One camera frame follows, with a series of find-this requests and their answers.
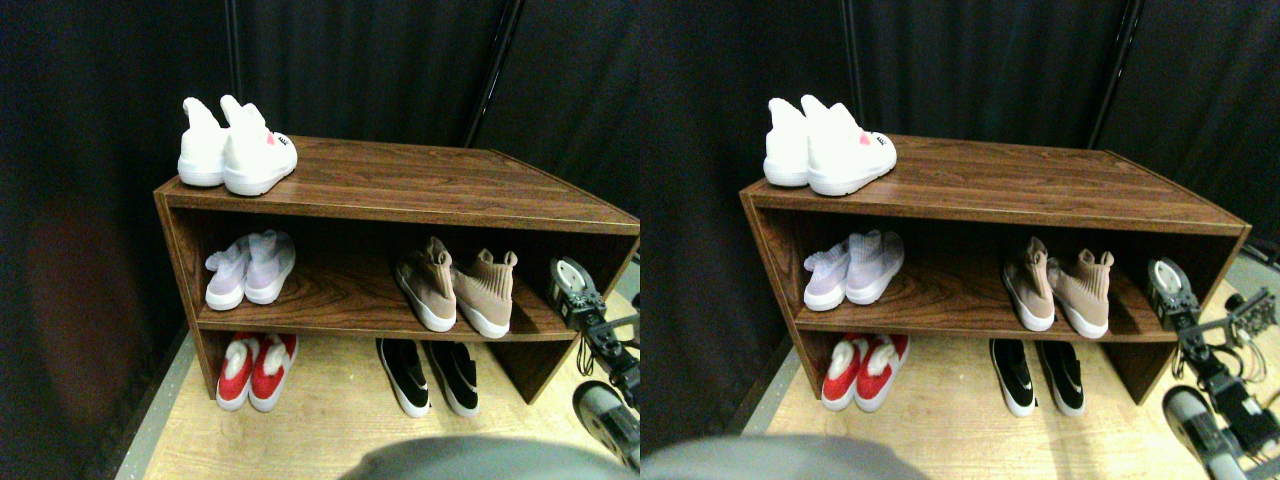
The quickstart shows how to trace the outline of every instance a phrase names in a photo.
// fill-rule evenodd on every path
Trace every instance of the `shoe rack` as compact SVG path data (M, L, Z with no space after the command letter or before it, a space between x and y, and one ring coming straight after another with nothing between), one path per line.
M177 177L155 191L156 209L200 369L214 398L234 332L486 342L526 403L573 348L543 300L552 257L568 256L613 289L640 242L635 216L520 160L489 150L293 137L298 166L260 197L189 187ZM205 259L250 232L289 233L298 260L280 297L214 311ZM511 332L481 337L465 319L428 330L392 275L401 252L439 237L454 265L481 248L515 251ZM302 344L302 355L306 344Z
M740 197L814 396L845 332L1101 342L1135 403L1169 366L1178 335L1146 300L1147 262L1167 256L1199 298L1217 288L1249 225L1187 188L1107 151L891 136L897 166L845 197L759 180ZM897 232L906 261L873 305L804 306L804 259L850 233ZM1110 330L1091 340L1059 317L1018 320L1005 257L1039 237L1050 256L1111 251Z

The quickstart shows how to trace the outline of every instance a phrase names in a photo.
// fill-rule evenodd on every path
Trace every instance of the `red shoe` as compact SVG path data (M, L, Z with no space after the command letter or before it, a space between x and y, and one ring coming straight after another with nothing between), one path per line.
M867 335L845 334L831 352L831 367L822 381L822 406L831 411L841 411L854 399L855 384L863 370L863 360L868 352Z
M854 402L864 412L874 412L884 404L893 376L902 370L906 355L911 352L911 339L908 335L876 335L870 339L870 353L863 361L858 374L858 397Z
M253 367L252 392L250 403L260 412L270 412L275 403L280 401L280 390L284 389L284 378L293 367L293 358L298 356L298 335L269 334L262 343L262 349L257 355L257 365Z
M218 376L218 406L227 411L237 411L248 398L248 379L257 361L257 348L262 339L257 333L237 333L227 344L223 360L223 374Z

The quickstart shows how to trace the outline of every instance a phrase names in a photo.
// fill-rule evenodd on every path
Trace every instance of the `shelf panel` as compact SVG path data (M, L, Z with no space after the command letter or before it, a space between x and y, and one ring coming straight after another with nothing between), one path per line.
M511 332L499 339L481 337L461 314L453 329L436 333L422 326L410 310L385 259L374 255L312 255L298 257L275 302L253 305L246 300L228 311L215 311L205 305L196 324L209 330L454 342L543 342L577 337L518 278L512 298Z
M801 308L801 330L1084 340L1059 317L1046 332L1030 332L1018 320L995 255L908 252L901 271L873 305L845 301L835 310ZM1176 342L1160 328L1142 291L1119 269L1111 270L1110 329L1092 342Z

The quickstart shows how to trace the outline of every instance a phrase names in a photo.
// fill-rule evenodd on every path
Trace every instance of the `black and white sneaker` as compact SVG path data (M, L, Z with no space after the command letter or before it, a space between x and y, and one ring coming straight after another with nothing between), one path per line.
M449 407L465 417L480 413L480 397L476 394L476 362L471 360L467 346L460 342L422 342L431 361L435 378L444 387Z
M1084 415L1084 388L1080 387L1080 361L1066 342L1036 342L1041 351L1044 376L1053 385L1053 403L1066 416Z
M1032 372L1027 367L1023 340L991 339L991 361L996 364L1009 411L1016 417L1032 415L1037 404L1036 390L1032 389Z
M417 357L413 340L379 338L378 357L383 360L383 369L392 380L396 398L404 413L413 419L426 415L431 408L431 399L428 397L426 376L422 375L422 361Z

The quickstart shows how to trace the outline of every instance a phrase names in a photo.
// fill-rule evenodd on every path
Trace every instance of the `light wood floor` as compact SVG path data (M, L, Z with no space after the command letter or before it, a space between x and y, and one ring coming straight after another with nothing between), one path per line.
M1206 312L1221 317L1217 296ZM888 401L876 413L856 406L831 412L814 399L796 374L771 424L771 434L841 435L878 442L925 475L946 477L1061 477L1061 479L1202 479L1203 470L1178 443L1165 422L1160 402L1170 387L1192 384L1170 372L1143 406L1135 406L1102 349L1075 342L1087 394L1085 415L1068 417L1053 406L1052 390L1039 367L1038 352L1027 343L1032 381L1039 407L1016 419L1005 407L986 339L914 337L901 376ZM1275 369L1280 333L1258 338ZM1280 374L1251 385L1261 402L1280 390Z
M609 307L611 319L635 312L616 296L609 297ZM300 337L297 364L270 413L260 413L247 402L239 411L223 411L205 393L198 362L192 362L146 477L332 479L372 449L433 435L530 438L612 458L573 416L573 389L586 379L579 375L572 352L538 402L529 406L489 349L484 344L470 347L480 387L480 415L475 419L449 410L425 356L431 410L421 419L406 416L371 338ZM607 380L599 367L593 378Z

